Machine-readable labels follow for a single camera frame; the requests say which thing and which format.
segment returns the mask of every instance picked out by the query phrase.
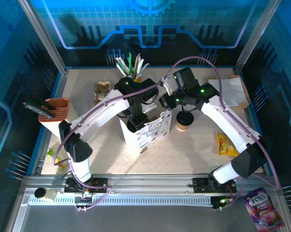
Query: fox's candy bag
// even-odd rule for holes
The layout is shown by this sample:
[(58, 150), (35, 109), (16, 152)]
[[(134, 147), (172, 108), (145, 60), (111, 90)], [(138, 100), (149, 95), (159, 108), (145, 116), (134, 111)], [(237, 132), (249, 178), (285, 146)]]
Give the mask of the fox's candy bag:
[(258, 232), (271, 231), (285, 226), (264, 188), (256, 189), (243, 197)]

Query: cardboard box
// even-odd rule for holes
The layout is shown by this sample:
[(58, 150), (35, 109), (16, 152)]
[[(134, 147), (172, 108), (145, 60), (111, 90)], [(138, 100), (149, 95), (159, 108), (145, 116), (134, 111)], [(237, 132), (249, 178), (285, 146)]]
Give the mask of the cardboard box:
[(169, 133), (171, 116), (171, 111), (164, 111), (135, 133), (129, 131), (124, 120), (119, 118), (125, 142), (139, 154), (145, 152)]
[[(233, 76), (230, 76), (228, 79), (233, 79), (233, 78), (237, 78), (237, 77), (240, 77), (242, 88), (243, 88), (244, 94), (246, 96), (247, 102), (240, 103), (237, 106), (230, 106), (230, 108), (233, 109), (233, 110), (246, 109), (251, 103), (250, 97), (249, 97), (248, 92), (247, 92), (247, 88), (246, 88), (245, 84), (243, 83), (243, 80), (242, 80), (241, 76), (233, 75)], [(210, 76), (208, 78), (208, 80), (209, 79), (216, 80), (217, 78), (218, 78), (217, 76)]]

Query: speckled table surface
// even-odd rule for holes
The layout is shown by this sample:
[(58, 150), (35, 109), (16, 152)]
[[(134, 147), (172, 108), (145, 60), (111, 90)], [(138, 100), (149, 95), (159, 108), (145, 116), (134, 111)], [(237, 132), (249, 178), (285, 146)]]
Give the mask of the speckled table surface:
[[(167, 68), (149, 68), (143, 79), (158, 81), (167, 73)], [(208, 77), (215, 76), (210, 68), (192, 68), (195, 78), (204, 84)], [(222, 78), (233, 75), (230, 68), (219, 69)], [(63, 97), (69, 98), (79, 116), (86, 113), (94, 100), (93, 85), (97, 81), (108, 80), (113, 84), (121, 78), (118, 69), (70, 70)], [(88, 144), (93, 148), (89, 158), (93, 174), (182, 174), (208, 173), (233, 159), (214, 153), (215, 132), (221, 129), (206, 115), (193, 111), (194, 122), (186, 130), (176, 126), (176, 115), (181, 110), (173, 110), (170, 133), (153, 147), (135, 154), (125, 141), (119, 119), (114, 117), (92, 136)], [(247, 122), (244, 110), (235, 110)], [(49, 148), (59, 145), (59, 139), (52, 135)], [(42, 174), (60, 174), (57, 167), (46, 157)]]

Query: metal frame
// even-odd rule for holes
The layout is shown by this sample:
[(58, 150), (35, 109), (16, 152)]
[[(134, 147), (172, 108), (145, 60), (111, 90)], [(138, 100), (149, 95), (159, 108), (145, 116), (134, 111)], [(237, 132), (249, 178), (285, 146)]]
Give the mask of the metal frame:
[[(200, 199), (210, 196), (222, 196), (220, 193), (193, 193), (193, 189), (188, 186), (192, 183), (194, 177), (207, 177), (206, 174), (107, 174), (96, 175), (95, 177), (108, 178), (108, 185), (113, 187), (113, 192), (110, 198), (123, 199), (130, 196), (132, 199), (143, 197), (143, 199), (153, 198), (164, 199), (166, 197), (177, 197), (177, 199)], [(273, 177), (265, 177), (269, 181), (274, 181)], [(236, 181), (236, 187), (239, 191), (242, 186), (242, 180)], [(57, 197), (74, 196), (73, 194), (64, 194), (64, 182), (60, 175), (45, 175), (45, 176), (27, 176), (22, 182), (18, 197), (15, 202), (6, 231), (21, 231), (23, 223), (26, 219), (28, 206), (39, 207), (39, 203), (34, 203), (33, 194), (37, 188), (47, 188), (57, 192)], [(286, 227), (280, 228), (280, 231), (291, 232), (291, 215), (288, 206), (285, 202), (282, 191), (277, 191), (259, 178), (250, 177), (244, 180), (244, 188), (241, 196), (248, 194), (250, 191), (263, 187), (271, 196), (273, 204), (280, 213)], [(49, 205), (49, 210), (62, 203)], [(187, 203), (175, 202), (174, 205), (188, 205)]]
[(263, 11), (260, 19), (258, 20), (250, 38), (247, 41), (244, 49), (242, 50), (238, 61), (236, 63), (236, 73), (239, 74), (245, 65), (246, 61), (248, 60), (249, 56), (251, 55), (253, 49), (255, 48), (257, 42), (259, 41), (260, 37), (266, 30), (272, 16), (276, 12), (277, 7), (279, 6), (281, 0), (270, 0), (268, 5), (266, 6), (265, 10)]
[(43, 42), (47, 52), (49, 53), (51, 59), (55, 63), (57, 69), (61, 74), (65, 74), (66, 66), (60, 57), (51, 37), (49, 36), (46, 28), (44, 27), (42, 21), (40, 20), (37, 11), (34, 6), (31, 4), (30, 0), (18, 0), (21, 7), (24, 10), (24, 13), (28, 17), (30, 23), (34, 27), (37, 35), (40, 40)]

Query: white box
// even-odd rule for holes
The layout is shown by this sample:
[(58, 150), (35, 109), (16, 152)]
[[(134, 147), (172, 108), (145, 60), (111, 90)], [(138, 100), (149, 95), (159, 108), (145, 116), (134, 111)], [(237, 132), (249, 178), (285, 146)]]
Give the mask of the white box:
[(169, 133), (171, 114), (172, 112), (169, 110), (162, 112), (157, 119), (146, 123), (145, 127), (135, 133), (129, 131), (126, 123), (119, 119), (125, 142), (130, 147), (135, 148), (139, 154), (145, 152)]

